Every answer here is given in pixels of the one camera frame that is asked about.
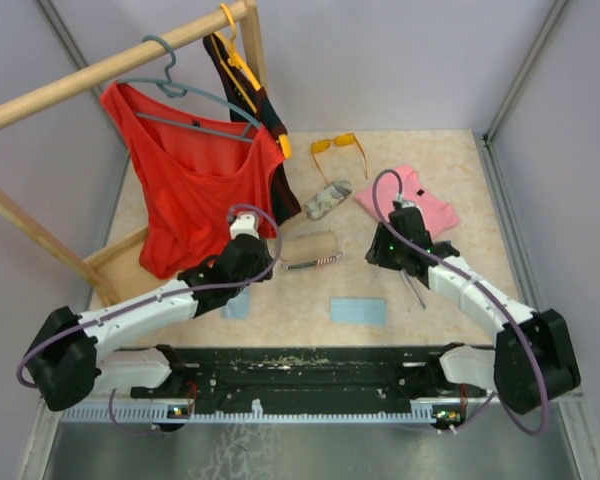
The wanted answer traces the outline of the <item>square blue cleaning cloth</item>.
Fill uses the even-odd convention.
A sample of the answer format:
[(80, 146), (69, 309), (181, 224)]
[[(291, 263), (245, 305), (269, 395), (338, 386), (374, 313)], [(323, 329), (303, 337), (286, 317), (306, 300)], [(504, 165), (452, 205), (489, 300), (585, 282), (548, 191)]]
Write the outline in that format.
[(332, 297), (330, 318), (334, 323), (383, 326), (388, 321), (385, 299), (362, 297)]

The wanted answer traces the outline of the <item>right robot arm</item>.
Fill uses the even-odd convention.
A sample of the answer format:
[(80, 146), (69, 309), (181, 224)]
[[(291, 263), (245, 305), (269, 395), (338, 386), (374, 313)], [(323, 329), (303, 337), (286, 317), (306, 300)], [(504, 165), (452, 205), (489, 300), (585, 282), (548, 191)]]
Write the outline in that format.
[(461, 383), (498, 394), (517, 414), (542, 404), (539, 372), (553, 400), (581, 385), (566, 320), (539, 312), (504, 294), (479, 275), (448, 242), (426, 241), (415, 250), (379, 223), (365, 256), (368, 263), (404, 272), (454, 303), (491, 340), (490, 350), (456, 346), (426, 372), (428, 387), (450, 395)]

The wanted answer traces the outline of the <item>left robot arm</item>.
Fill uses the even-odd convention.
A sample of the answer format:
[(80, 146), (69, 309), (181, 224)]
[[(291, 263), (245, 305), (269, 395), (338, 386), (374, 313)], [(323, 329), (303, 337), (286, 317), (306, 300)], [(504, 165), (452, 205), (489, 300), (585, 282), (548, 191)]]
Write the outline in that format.
[(222, 252), (186, 269), (161, 287), (96, 311), (75, 313), (63, 306), (45, 319), (17, 370), (27, 372), (49, 410), (77, 405), (104, 374), (99, 363), (154, 330), (224, 307), (248, 285), (267, 281), (281, 248), (240, 234)]

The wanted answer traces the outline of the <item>grey-framed sunglasses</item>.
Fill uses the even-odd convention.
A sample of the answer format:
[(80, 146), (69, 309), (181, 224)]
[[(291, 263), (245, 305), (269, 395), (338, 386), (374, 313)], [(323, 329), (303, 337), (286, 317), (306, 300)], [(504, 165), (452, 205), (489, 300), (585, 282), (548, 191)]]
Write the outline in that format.
[[(449, 256), (459, 256), (459, 251), (452, 245), (450, 240), (444, 240), (434, 243), (427, 252), (434, 256), (445, 259)], [(412, 290), (416, 300), (422, 309), (426, 308), (424, 299), (420, 294), (416, 283), (419, 282), (425, 288), (428, 286), (428, 269), (437, 265), (437, 261), (431, 260), (429, 257), (410, 250), (407, 253), (405, 266), (400, 274), (405, 284)]]

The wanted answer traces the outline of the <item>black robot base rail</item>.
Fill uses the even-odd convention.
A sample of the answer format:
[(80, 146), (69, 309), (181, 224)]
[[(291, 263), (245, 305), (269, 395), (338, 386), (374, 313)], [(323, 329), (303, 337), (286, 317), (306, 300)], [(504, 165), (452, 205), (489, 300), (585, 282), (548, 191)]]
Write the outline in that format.
[(462, 344), (417, 347), (172, 348), (145, 352), (170, 374), (155, 387), (108, 387), (66, 410), (74, 422), (401, 423), (454, 429), (471, 400), (495, 396), (537, 409), (581, 382), (572, 351), (508, 341), (502, 352)]

